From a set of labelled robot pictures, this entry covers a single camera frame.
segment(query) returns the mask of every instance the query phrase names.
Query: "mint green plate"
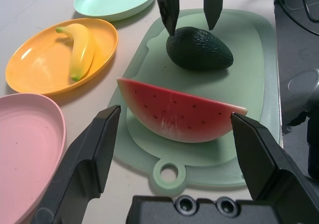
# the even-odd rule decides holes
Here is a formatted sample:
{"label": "mint green plate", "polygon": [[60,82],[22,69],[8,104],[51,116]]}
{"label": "mint green plate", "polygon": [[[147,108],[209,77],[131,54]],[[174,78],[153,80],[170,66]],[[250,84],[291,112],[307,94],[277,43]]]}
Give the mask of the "mint green plate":
{"label": "mint green plate", "polygon": [[75,10],[107,21],[121,20],[147,8],[153,0],[74,0]]}

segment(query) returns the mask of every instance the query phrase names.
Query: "yellow banana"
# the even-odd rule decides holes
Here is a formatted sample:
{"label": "yellow banana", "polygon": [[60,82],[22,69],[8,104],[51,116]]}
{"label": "yellow banana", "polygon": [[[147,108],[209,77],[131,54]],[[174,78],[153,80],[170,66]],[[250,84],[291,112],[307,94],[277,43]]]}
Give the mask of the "yellow banana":
{"label": "yellow banana", "polygon": [[74,41],[69,72],[73,81],[79,81],[92,64],[96,46],[94,37],[86,26],[78,23],[57,27],[55,30]]}

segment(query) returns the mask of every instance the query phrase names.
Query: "toy watermelon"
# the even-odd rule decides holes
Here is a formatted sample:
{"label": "toy watermelon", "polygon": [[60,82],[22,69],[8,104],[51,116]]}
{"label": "toy watermelon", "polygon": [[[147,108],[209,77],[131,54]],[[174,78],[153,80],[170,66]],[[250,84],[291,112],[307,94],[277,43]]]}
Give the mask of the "toy watermelon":
{"label": "toy watermelon", "polygon": [[232,130],[233,112],[247,109],[125,78],[117,79],[132,114],[154,133],[179,142],[217,139]]}

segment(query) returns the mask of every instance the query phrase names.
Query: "pink plate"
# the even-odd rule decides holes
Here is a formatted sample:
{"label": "pink plate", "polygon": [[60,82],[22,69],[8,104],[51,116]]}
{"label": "pink plate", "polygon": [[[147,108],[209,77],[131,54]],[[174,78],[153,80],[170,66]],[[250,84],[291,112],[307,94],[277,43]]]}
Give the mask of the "pink plate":
{"label": "pink plate", "polygon": [[25,222],[40,202],[65,145],[65,121],[51,99],[0,98],[0,223]]}

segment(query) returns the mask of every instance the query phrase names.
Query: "cutting board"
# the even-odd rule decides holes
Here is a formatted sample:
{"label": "cutting board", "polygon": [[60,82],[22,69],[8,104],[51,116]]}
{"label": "cutting board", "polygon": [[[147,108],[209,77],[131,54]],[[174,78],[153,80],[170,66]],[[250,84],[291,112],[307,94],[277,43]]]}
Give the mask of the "cutting board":
{"label": "cutting board", "polygon": [[[203,10],[180,11],[177,27],[183,26],[208,30]],[[227,70],[195,74],[173,64],[165,49],[168,33],[159,18],[146,33],[124,77],[246,107],[247,116],[268,127],[279,142],[278,68],[271,25],[254,13],[224,9],[211,32],[233,53],[234,64]],[[109,106],[115,104],[121,105],[122,113],[114,155],[148,173],[150,183],[158,191],[174,195],[187,185],[245,184],[232,132],[206,143],[180,143],[141,125],[127,109],[119,89]],[[177,169],[173,182],[160,177],[165,166]]]}

